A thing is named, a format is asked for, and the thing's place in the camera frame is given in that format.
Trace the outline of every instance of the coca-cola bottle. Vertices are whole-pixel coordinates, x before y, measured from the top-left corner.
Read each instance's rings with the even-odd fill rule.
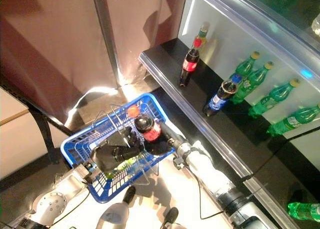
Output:
[[[179,86],[186,87],[190,81],[192,73],[196,70],[197,63],[199,61],[199,48],[201,46],[201,40],[199,38],[194,39],[192,48],[185,55],[182,71],[178,81]]]

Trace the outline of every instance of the green bottle cap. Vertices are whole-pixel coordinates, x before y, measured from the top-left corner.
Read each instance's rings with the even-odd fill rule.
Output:
[[[251,54],[251,58],[257,60],[260,57],[260,53],[258,51],[254,51]]]
[[[268,70],[271,70],[274,67],[274,63],[272,61],[268,61],[266,64],[264,64],[264,67]]]
[[[289,83],[291,86],[296,88],[300,85],[300,80],[298,78],[293,78]]]

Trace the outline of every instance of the plastic bottle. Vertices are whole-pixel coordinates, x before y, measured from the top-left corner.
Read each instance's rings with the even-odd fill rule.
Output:
[[[320,103],[314,107],[302,108],[282,121],[270,125],[267,132],[273,137],[276,135],[282,135],[285,132],[300,127],[302,124],[312,122],[318,113],[320,113]]]
[[[261,83],[263,83],[268,71],[271,70],[273,67],[274,63],[272,61],[268,61],[260,69],[251,72],[247,79],[245,79],[243,83],[240,85],[238,91],[231,98],[230,101],[232,101],[234,104],[241,103],[247,95],[249,95]]]
[[[199,51],[201,52],[201,50],[204,48],[204,46],[207,43],[207,33],[208,33],[208,29],[209,29],[210,24],[208,22],[204,22],[200,28],[200,31],[198,33],[198,35],[194,38],[194,39],[200,39],[201,40],[201,45],[199,47]]]
[[[257,51],[254,51],[251,56],[241,62],[235,69],[235,73],[234,74],[238,74],[240,75],[242,78],[241,80],[245,80],[247,78],[247,76],[251,73],[253,67],[254,67],[254,64],[255,64],[255,61],[260,57],[260,53],[257,52]]]
[[[241,76],[234,74],[231,79],[222,82],[217,93],[203,107],[203,113],[210,117],[216,114],[226,102],[237,92],[238,83],[241,81]]]
[[[194,39],[192,48],[185,55],[182,71],[178,81],[179,86],[186,87],[189,84],[192,73],[196,70],[197,63],[200,58],[199,47],[201,46],[201,40],[199,38]]]
[[[124,229],[129,216],[129,204],[134,198],[136,188],[126,190],[122,202],[112,204],[100,217],[96,229]]]
[[[316,35],[320,37],[320,13],[319,15],[313,20],[311,25],[312,30]]]
[[[278,103],[284,101],[289,96],[291,90],[298,87],[299,84],[300,81],[294,78],[288,84],[274,88],[269,95],[262,98],[255,106],[249,109],[249,115],[253,118],[259,117]]]
[[[320,223],[320,204],[293,202],[288,204],[288,213],[298,220]]]
[[[161,134],[160,125],[148,114],[140,114],[136,117],[134,125],[148,142],[153,142]]]

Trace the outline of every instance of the black shelf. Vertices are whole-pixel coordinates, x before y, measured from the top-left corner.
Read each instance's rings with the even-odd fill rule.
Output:
[[[284,225],[292,223],[286,216],[286,207],[294,188],[304,191],[305,202],[317,202],[320,172],[285,137],[269,136],[267,120],[248,116],[250,105],[246,101],[238,105],[228,102],[219,113],[206,117],[203,106],[223,80],[200,61],[189,85],[179,87],[181,65],[187,51],[179,39],[173,39],[142,52],[139,60],[242,180],[249,179],[246,186],[250,191],[268,183],[255,196],[286,228]],[[296,223],[300,228],[318,226],[312,221]]]

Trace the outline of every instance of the black cable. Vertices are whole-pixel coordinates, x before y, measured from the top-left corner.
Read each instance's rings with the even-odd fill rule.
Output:
[[[86,195],[86,197],[75,208],[73,208],[71,211],[69,211],[67,214],[65,214],[64,217],[60,218],[58,221],[53,223],[52,226],[57,224],[58,222],[60,222],[62,219],[64,219],[66,216],[68,216],[70,213],[72,213],[77,207],[79,207],[88,198],[89,194],[90,194],[90,191],[88,192],[88,195]]]
[[[7,223],[5,223],[5,222],[2,221],[2,220],[0,220],[0,223],[2,223],[3,225],[5,225],[5,226],[8,227],[8,228],[16,229],[15,227],[8,225]]]
[[[219,211],[219,212],[217,212],[217,213],[215,213],[215,214],[212,214],[212,215],[210,215],[210,216],[206,216],[206,217],[202,217],[202,216],[201,216],[202,213],[201,213],[201,187],[200,187],[200,182],[199,182],[199,179],[197,178],[197,176],[189,169],[189,167],[186,166],[186,168],[189,170],[189,172],[191,172],[191,173],[194,175],[196,181],[198,182],[198,187],[199,187],[200,219],[201,219],[201,220],[205,220],[205,219],[213,218],[214,216],[219,215],[219,214],[221,214],[221,213],[224,213],[224,211],[222,210],[222,211]]]

